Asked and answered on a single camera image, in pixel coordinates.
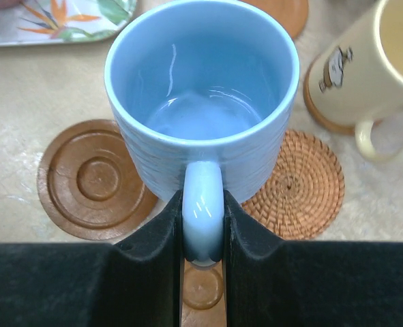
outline blue mug handle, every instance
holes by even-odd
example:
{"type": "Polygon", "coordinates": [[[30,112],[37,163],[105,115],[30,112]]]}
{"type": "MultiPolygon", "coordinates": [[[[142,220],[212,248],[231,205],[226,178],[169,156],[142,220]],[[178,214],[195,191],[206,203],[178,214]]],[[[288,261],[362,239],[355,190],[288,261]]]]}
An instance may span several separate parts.
{"type": "Polygon", "coordinates": [[[224,191],[216,162],[195,161],[186,167],[182,215],[186,260],[211,268],[222,258],[224,238],[224,191]]]}

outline light blue ceramic mug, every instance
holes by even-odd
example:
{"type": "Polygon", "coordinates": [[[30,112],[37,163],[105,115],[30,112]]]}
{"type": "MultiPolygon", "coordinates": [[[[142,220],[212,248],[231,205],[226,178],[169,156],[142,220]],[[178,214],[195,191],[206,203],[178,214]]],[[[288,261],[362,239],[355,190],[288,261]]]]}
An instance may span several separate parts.
{"type": "Polygon", "coordinates": [[[299,81],[292,39],[246,3],[176,0],[119,34],[104,75],[146,186],[165,201],[183,189],[186,259],[219,262],[223,189],[251,198],[280,150],[299,81]]]}

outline orange flower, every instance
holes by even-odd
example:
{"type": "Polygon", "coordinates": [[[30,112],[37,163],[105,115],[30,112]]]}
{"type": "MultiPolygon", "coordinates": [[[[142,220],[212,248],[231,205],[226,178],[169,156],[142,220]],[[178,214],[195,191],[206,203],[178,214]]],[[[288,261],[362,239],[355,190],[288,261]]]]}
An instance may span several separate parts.
{"type": "Polygon", "coordinates": [[[67,22],[72,22],[72,21],[90,22],[91,20],[100,19],[100,17],[98,17],[98,16],[90,16],[90,15],[83,15],[83,14],[77,14],[77,15],[67,17],[68,11],[66,9],[65,0],[61,0],[60,7],[57,5],[57,0],[51,0],[51,12],[48,12],[47,10],[42,8],[38,2],[36,2],[36,3],[38,4],[38,6],[39,6],[40,10],[43,12],[43,14],[41,14],[40,12],[29,7],[24,2],[21,2],[21,4],[25,7],[25,9],[27,9],[34,16],[39,18],[42,22],[33,22],[33,21],[27,20],[25,18],[23,18],[23,20],[32,22],[33,24],[41,26],[42,28],[41,29],[26,29],[26,28],[19,27],[19,29],[22,29],[23,31],[34,32],[34,33],[56,35],[56,34],[58,34],[58,32],[60,32],[65,27],[67,22]]]}

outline floral tray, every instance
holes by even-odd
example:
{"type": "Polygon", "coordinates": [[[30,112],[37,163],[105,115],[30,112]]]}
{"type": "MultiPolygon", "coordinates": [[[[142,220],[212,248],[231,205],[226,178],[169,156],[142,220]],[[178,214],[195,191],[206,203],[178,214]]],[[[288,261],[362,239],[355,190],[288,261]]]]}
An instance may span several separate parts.
{"type": "Polygon", "coordinates": [[[0,46],[93,42],[118,33],[136,0],[23,0],[0,10],[0,46]]]}

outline table surface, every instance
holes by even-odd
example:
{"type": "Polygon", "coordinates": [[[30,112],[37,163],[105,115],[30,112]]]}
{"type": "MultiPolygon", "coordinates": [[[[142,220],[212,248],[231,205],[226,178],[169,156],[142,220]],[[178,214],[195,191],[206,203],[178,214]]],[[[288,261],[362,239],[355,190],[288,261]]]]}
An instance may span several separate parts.
{"type": "MultiPolygon", "coordinates": [[[[165,2],[140,1],[140,12],[165,2]]],[[[302,81],[313,58],[374,0],[310,0],[308,23],[296,39],[301,83],[290,128],[314,134],[338,156],[345,175],[344,204],[321,240],[403,240],[403,163],[373,166],[354,140],[319,127],[305,109],[302,81]]],[[[83,241],[60,230],[36,191],[42,153],[65,128],[88,119],[111,119],[104,60],[113,39],[93,44],[0,48],[0,242],[83,241]]],[[[380,149],[403,142],[403,115],[376,128],[380,149]]],[[[152,215],[163,207],[159,203],[152,215]]]]}

